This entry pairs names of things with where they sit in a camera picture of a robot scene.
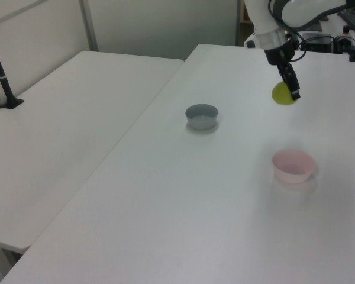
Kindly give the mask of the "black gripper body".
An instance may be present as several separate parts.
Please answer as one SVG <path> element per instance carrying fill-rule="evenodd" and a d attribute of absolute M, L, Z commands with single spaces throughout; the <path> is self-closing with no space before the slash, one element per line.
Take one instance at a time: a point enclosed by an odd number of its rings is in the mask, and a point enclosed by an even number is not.
<path fill-rule="evenodd" d="M 270 65 L 284 65 L 295 55 L 295 46 L 289 40 L 282 46 L 264 51 Z"/>

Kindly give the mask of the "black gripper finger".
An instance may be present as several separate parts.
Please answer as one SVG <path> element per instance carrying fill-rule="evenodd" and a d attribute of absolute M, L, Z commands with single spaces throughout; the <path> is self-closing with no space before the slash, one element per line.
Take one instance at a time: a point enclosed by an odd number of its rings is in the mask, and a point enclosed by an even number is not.
<path fill-rule="evenodd" d="M 284 63 L 279 64 L 277 68 L 283 81 L 288 87 L 288 90 L 291 94 L 291 98 L 294 101 L 298 100 L 301 97 L 299 93 L 300 85 L 292 65 L 290 63 Z"/>

